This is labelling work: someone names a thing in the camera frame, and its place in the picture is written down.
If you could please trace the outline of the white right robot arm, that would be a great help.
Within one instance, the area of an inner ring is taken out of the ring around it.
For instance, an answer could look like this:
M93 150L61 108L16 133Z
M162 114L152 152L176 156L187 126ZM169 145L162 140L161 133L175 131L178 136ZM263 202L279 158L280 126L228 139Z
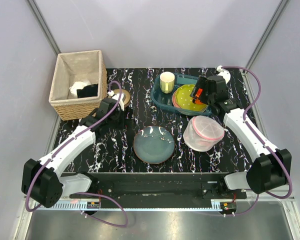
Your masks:
M240 140L252 160L248 171L229 173L218 182L218 195L226 199L235 190L244 189L273 196L273 189L287 185L288 192L282 198L288 198L293 190L291 153L271 143L249 119L248 109L228 96L227 84L231 78L228 68L220 65L216 70L217 75L199 76L190 96L193 103L211 108L212 113Z

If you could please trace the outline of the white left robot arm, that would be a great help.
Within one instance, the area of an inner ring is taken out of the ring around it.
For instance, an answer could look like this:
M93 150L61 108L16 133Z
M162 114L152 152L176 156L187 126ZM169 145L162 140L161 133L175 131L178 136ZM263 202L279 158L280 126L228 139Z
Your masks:
M98 186L87 173L63 176L66 167L87 147L94 144L103 127L119 123L124 113L123 95L117 93L101 101L84 117L69 137L39 160L29 159L23 166L21 191L26 200L51 208L59 199L81 192L87 198L98 193Z

